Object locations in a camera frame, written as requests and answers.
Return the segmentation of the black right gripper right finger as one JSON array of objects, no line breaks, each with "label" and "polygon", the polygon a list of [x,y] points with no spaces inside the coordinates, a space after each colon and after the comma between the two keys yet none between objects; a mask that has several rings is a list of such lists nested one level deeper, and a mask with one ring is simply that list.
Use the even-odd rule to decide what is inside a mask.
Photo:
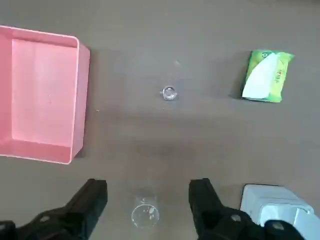
[{"label": "black right gripper right finger", "polygon": [[199,240],[302,240],[290,223],[268,220],[264,226],[239,210],[224,206],[208,178],[192,179],[188,201]]}]

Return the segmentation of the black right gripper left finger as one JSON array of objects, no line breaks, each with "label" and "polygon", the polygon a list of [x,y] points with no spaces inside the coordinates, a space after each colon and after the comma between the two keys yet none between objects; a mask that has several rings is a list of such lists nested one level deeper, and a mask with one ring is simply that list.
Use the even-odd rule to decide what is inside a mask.
[{"label": "black right gripper left finger", "polygon": [[17,227],[0,222],[2,240],[88,240],[108,202],[106,180],[88,179],[68,203],[46,210]]}]

